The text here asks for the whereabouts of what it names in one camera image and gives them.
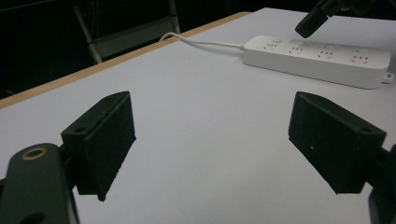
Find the table surface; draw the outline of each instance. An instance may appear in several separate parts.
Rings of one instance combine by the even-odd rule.
[[[246,43],[300,38],[305,13],[265,8],[194,35]],[[395,21],[333,17],[309,39],[387,49]],[[177,41],[0,110],[0,178],[30,145],[60,133],[106,95],[132,95],[137,140],[100,203],[78,196],[81,223],[370,223],[361,194],[335,195],[288,140],[294,95],[326,97],[396,143],[396,87],[362,90],[247,66],[242,52]]]

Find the white cable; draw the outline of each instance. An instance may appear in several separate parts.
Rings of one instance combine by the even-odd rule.
[[[176,36],[182,41],[193,44],[193,45],[216,45],[216,46],[222,46],[222,47],[228,47],[228,48],[235,48],[235,49],[244,49],[244,45],[238,45],[238,44],[229,44],[229,43],[220,43],[220,42],[212,42],[212,41],[197,41],[197,40],[190,40],[184,36],[175,34],[175,33],[167,33],[161,37],[160,41],[165,40],[166,37],[168,36]]]

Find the white power strip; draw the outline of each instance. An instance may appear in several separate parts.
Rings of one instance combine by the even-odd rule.
[[[244,45],[244,63],[302,77],[363,89],[390,83],[390,52],[273,36],[256,36]]]

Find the wooden table edge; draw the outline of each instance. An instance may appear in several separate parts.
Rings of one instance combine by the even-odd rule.
[[[250,12],[238,12],[238,13],[235,13],[235,14],[229,16],[229,17],[220,19],[218,21],[213,21],[213,22],[210,22],[210,23],[208,23],[206,25],[203,25],[203,26],[197,27],[195,29],[192,29],[192,30],[190,30],[188,32],[183,33],[182,35],[183,36],[196,35],[196,34],[199,34],[199,33],[203,32],[203,31],[206,31],[206,30],[212,29],[214,27],[217,27],[219,25],[222,25],[224,23],[227,23],[229,21],[233,21],[233,20],[239,19],[241,17],[244,17],[244,16],[246,16],[249,13]],[[178,41],[178,39],[175,38],[175,37],[167,38],[167,39],[165,39],[162,42],[154,43],[154,44],[151,44],[149,46],[143,47],[141,49],[137,49],[137,50],[131,51],[129,53],[121,55],[120,57],[108,60],[108,61],[103,62],[103,63],[99,63],[97,65],[94,65],[92,67],[88,67],[86,69],[83,69],[83,70],[78,71],[76,73],[73,73],[71,75],[55,79],[55,80],[53,80],[51,82],[48,82],[48,83],[45,83],[43,85],[34,87],[34,88],[30,89],[30,90],[23,91],[23,92],[15,94],[15,95],[9,96],[8,98],[0,100],[0,109],[4,108],[4,107],[7,107],[7,106],[10,106],[10,105],[15,105],[16,103],[19,103],[21,101],[33,98],[33,97],[35,97],[37,95],[40,95],[42,93],[55,90],[55,89],[57,89],[59,87],[67,85],[67,84],[69,84],[71,82],[77,81],[77,80],[82,79],[84,77],[88,77],[88,76],[90,76],[92,74],[98,73],[98,72],[100,72],[102,70],[105,70],[105,69],[107,69],[109,67],[112,67],[112,66],[114,66],[116,64],[126,62],[128,60],[131,60],[132,58],[138,57],[140,55],[143,55],[143,54],[148,53],[150,51],[153,51],[155,49],[159,49],[159,48],[161,48],[161,47],[163,47],[165,45],[171,44],[171,43],[176,42],[176,41]]]

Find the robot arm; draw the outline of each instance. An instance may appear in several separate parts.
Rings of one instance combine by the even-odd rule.
[[[396,0],[389,0],[396,7]],[[327,19],[343,8],[349,8],[358,15],[367,12],[374,0],[320,0],[318,4],[298,23],[295,31],[302,37],[311,36]]]

